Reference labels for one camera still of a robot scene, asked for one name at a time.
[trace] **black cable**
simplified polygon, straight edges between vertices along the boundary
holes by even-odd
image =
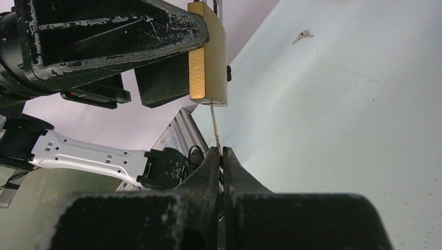
[[[33,172],[33,171],[35,171],[35,170],[37,170],[37,169],[40,169],[40,168],[34,168],[34,169],[32,169],[30,172]],[[22,178],[23,176],[27,175],[28,173],[29,173],[29,172],[18,173],[18,174],[16,174],[16,175],[13,175],[13,176],[9,177],[9,179],[6,181],[6,183],[5,183],[4,185],[1,185],[1,186],[0,186],[0,191],[3,190],[3,189],[6,187],[6,184],[8,184],[8,182],[13,181],[13,180],[20,179],[20,178]]]

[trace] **white table surface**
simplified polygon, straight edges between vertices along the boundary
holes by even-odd
[[[440,249],[441,16],[441,1],[281,0],[231,64],[221,144],[274,192],[362,194],[395,249]],[[193,117],[214,146],[210,109]]]

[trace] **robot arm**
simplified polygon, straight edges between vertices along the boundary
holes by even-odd
[[[22,115],[2,121],[0,166],[16,171],[0,195],[9,206],[25,175],[38,168],[64,168],[119,178],[135,186],[172,189],[194,172],[204,159],[202,150],[184,156],[173,148],[162,151],[124,150],[74,140],[54,131],[47,122]]]

